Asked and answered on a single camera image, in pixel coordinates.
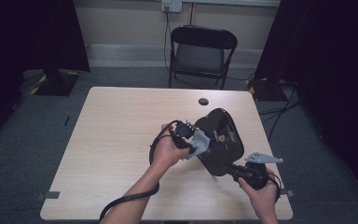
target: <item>baseboard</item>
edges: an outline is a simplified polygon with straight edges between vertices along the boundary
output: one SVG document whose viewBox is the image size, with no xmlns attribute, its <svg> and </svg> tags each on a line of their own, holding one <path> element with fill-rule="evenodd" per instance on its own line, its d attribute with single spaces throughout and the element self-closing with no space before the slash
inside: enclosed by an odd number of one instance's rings
<svg viewBox="0 0 358 224">
<path fill-rule="evenodd" d="M 170 48 L 163 46 L 87 44 L 90 67 L 161 67 L 169 64 Z M 257 68 L 262 49 L 236 49 L 232 68 Z"/>
</svg>

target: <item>gray carpet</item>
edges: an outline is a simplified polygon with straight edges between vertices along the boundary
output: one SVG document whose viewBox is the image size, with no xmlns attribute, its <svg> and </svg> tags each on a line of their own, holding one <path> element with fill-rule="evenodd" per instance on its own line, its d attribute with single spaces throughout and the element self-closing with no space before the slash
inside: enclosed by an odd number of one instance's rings
<svg viewBox="0 0 358 224">
<path fill-rule="evenodd" d="M 253 72 L 231 69 L 225 89 L 245 90 L 245 82 L 239 79 Z M 24 76 L 37 73 L 29 71 Z M 173 88 L 219 88 L 210 79 L 180 79 L 173 80 Z M 0 223 L 49 223 L 40 218 L 43 203 L 35 197 L 48 191 L 91 87 L 166 88 L 168 76 L 163 67 L 92 68 L 90 74 L 81 74 L 68 97 L 29 94 L 33 86 L 21 89 L 24 94 L 17 110 L 0 128 Z M 256 106 L 265 111 L 282 108 L 284 103 L 257 102 Z M 267 134 L 273 122 L 270 119 L 264 124 Z M 281 116 L 270 138 L 273 154 L 284 158 L 279 164 L 284 185 L 296 194 L 290 198 L 294 217 L 283 223 L 358 223 L 358 183 L 314 127 L 314 121 L 299 105 Z"/>
</svg>

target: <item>forearm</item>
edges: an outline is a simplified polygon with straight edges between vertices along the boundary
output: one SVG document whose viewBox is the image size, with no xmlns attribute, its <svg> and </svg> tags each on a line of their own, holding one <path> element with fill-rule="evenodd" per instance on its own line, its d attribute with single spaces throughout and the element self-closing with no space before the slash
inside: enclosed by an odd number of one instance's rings
<svg viewBox="0 0 358 224">
<path fill-rule="evenodd" d="M 124 194 L 124 196 L 143 193 L 153 189 L 167 170 L 151 165 L 142 177 Z M 139 223 L 145 211 L 149 197 L 120 203 L 110 209 L 101 223 Z"/>
<path fill-rule="evenodd" d="M 278 224 L 278 219 L 275 214 L 275 210 L 269 210 L 270 212 L 258 215 L 261 224 Z"/>
</svg>

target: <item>hand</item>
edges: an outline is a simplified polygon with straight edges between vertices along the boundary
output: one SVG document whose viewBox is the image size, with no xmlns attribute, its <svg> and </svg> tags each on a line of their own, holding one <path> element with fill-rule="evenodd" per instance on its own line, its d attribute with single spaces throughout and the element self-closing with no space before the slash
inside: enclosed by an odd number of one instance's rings
<svg viewBox="0 0 358 224">
<path fill-rule="evenodd" d="M 274 174 L 269 168 L 267 168 L 267 172 Z M 241 188 L 248 194 L 260 222 L 263 224 L 278 223 L 275 214 L 276 185 L 269 180 L 264 188 L 255 190 L 243 178 L 239 178 L 239 182 Z"/>
<path fill-rule="evenodd" d="M 167 124 L 161 126 L 161 130 L 164 129 Z M 173 143 L 170 135 L 170 130 L 173 127 L 169 127 L 163 134 L 156 145 L 156 149 L 153 154 L 152 165 L 158 166 L 160 169 L 168 170 L 171 166 L 175 165 L 190 151 L 190 148 L 179 149 Z"/>
</svg>

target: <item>wooden table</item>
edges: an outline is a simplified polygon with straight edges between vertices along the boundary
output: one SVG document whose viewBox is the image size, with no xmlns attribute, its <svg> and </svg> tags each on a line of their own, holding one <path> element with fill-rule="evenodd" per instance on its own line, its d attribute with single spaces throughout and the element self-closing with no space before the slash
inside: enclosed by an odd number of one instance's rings
<svg viewBox="0 0 358 224">
<path fill-rule="evenodd" d="M 208 105 L 200 105 L 207 98 Z M 201 91 L 94 87 L 68 143 L 41 217 L 46 220 L 96 220 L 149 166 L 148 153 L 161 124 L 197 119 L 215 108 L 234 119 L 245 147 L 271 155 L 252 95 L 247 91 Z M 275 164 L 268 164 L 279 175 Z M 276 204 L 278 219 L 293 215 L 286 196 Z M 198 158 L 179 161 L 160 180 L 143 220 L 257 219 L 246 193 L 230 175 L 210 175 Z"/>
</svg>

